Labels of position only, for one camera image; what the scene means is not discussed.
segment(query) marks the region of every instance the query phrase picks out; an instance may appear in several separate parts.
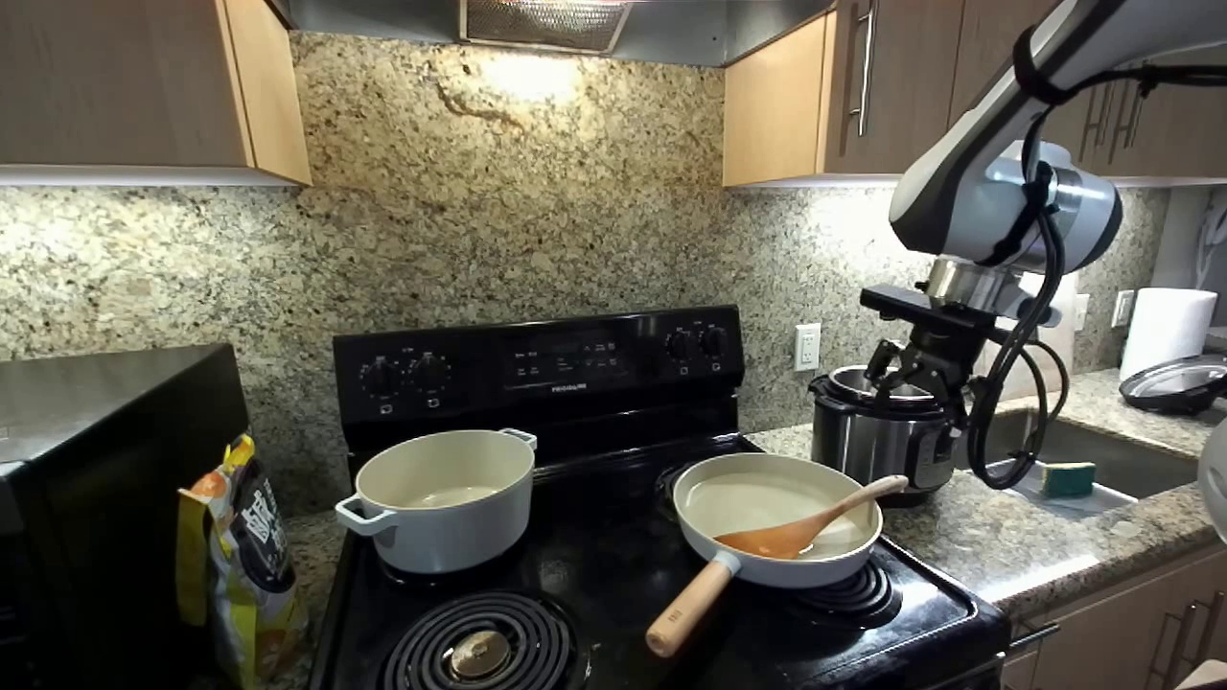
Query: microwave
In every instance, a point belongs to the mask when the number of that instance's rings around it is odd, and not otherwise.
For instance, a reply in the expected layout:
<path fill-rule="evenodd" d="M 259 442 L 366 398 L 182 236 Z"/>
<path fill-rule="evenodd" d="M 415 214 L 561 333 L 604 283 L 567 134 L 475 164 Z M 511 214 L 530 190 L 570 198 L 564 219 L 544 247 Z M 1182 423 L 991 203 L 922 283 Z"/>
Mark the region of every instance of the microwave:
<path fill-rule="evenodd" d="M 173 690 L 176 492 L 244 428 L 231 343 L 0 365 L 0 686 Z"/>

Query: granite countertop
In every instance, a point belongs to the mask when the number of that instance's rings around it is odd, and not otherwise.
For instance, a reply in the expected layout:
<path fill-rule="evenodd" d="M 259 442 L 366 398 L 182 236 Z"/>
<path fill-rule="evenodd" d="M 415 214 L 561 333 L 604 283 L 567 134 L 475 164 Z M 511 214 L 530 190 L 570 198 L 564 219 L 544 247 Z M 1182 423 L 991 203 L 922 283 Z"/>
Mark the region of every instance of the granite countertop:
<path fill-rule="evenodd" d="M 1118 403 L 1117 370 L 1088 370 L 1073 377 L 1063 416 L 1201 457 L 1203 435 L 1227 412 L 1218 407 L 1201 416 L 1141 412 Z M 774 457 L 809 457 L 809 434 L 809 426 L 787 426 L 750 434 L 750 442 Z M 886 534 L 934 569 L 998 601 L 1013 621 L 1026 621 L 1030 613 L 1045 613 L 1218 541 L 1196 486 L 1067 522 L 1013 492 L 987 492 L 970 472 L 954 472 L 954 480 L 918 507 L 888 507 Z M 304 595 L 323 617 L 345 530 L 333 513 L 307 513 L 286 522 L 286 535 Z M 273 690 L 307 686 L 314 636 Z"/>

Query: food bag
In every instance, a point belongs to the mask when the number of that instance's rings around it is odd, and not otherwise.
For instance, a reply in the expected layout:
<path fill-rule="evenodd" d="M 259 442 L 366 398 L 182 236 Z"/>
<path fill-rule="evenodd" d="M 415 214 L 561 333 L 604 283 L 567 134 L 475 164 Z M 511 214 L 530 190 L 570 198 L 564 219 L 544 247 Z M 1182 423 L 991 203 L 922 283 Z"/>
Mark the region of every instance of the food bag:
<path fill-rule="evenodd" d="M 273 678 L 307 632 L 276 494 L 250 434 L 178 492 L 176 598 L 189 623 L 210 623 L 218 661 L 240 690 Z"/>

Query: range hood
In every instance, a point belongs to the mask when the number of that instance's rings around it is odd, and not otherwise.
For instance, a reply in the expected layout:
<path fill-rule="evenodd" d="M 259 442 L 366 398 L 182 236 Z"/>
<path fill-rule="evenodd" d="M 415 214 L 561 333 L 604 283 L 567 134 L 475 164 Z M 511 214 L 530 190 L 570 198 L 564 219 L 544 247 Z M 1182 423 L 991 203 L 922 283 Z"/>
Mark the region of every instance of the range hood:
<path fill-rule="evenodd" d="M 498 43 L 525 48 L 580 48 L 624 62 L 670 62 L 670 65 L 728 65 L 741 53 L 800 28 L 833 0 L 273 0 L 283 3 L 293 32 L 333 32 L 333 33 L 375 33 L 410 43 Z M 576 39 L 552 33 L 544 28 L 525 32 L 511 9 L 525 3 L 596 3 L 610 10 L 600 32 Z"/>

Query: granite backsplash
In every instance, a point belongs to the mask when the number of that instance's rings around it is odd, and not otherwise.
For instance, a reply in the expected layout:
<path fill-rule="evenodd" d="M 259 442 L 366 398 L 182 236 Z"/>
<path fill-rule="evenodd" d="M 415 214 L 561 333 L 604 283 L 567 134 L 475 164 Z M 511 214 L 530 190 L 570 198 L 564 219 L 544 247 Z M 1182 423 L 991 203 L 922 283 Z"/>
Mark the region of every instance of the granite backsplash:
<path fill-rule="evenodd" d="M 314 184 L 0 187 L 0 357 L 235 342 L 286 513 L 345 492 L 331 337 L 737 301 L 743 426 L 809 416 L 825 365 L 883 333 L 860 286 L 917 281 L 888 184 L 719 190 L 719 71 L 293 33 Z M 1128 190 L 1076 366 L 1113 365 L 1113 292 L 1145 283 L 1165 190 Z"/>

